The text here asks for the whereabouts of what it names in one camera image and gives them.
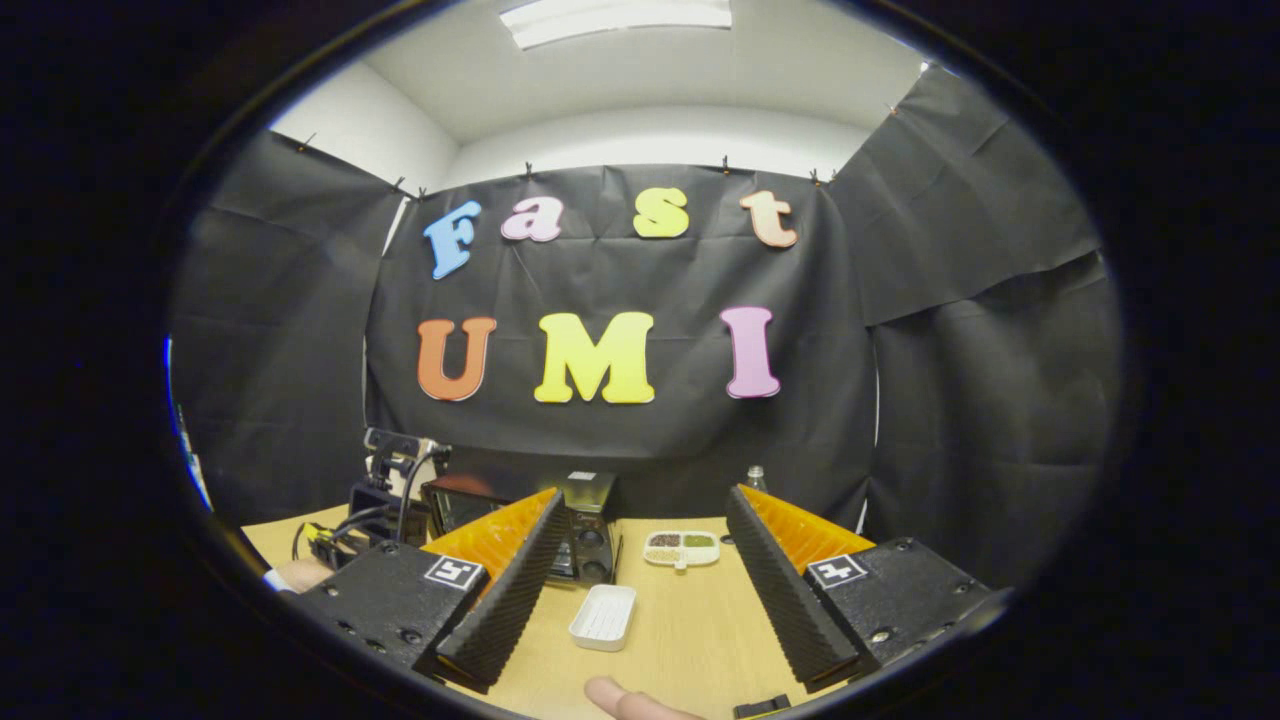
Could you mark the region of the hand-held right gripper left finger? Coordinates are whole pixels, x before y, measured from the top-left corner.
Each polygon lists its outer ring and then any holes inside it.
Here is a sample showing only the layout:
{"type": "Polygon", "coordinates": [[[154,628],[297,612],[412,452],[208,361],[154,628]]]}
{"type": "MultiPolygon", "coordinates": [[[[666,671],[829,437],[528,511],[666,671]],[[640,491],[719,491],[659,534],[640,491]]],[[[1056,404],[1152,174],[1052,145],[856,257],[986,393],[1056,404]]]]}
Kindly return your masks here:
{"type": "Polygon", "coordinates": [[[552,487],[425,546],[375,544],[298,603],[361,653],[485,693],[524,634],[567,528],[564,495],[552,487]]]}

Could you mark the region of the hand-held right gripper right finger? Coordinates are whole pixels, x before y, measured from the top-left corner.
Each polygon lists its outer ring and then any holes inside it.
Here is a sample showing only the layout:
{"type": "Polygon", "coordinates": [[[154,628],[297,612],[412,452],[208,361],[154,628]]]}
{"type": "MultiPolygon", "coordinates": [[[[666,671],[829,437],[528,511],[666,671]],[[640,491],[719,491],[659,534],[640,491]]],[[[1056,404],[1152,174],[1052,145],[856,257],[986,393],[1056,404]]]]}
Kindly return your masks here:
{"type": "Polygon", "coordinates": [[[745,484],[730,491],[724,516],[783,656],[810,692],[922,651],[992,596],[918,539],[877,544],[745,484]]]}

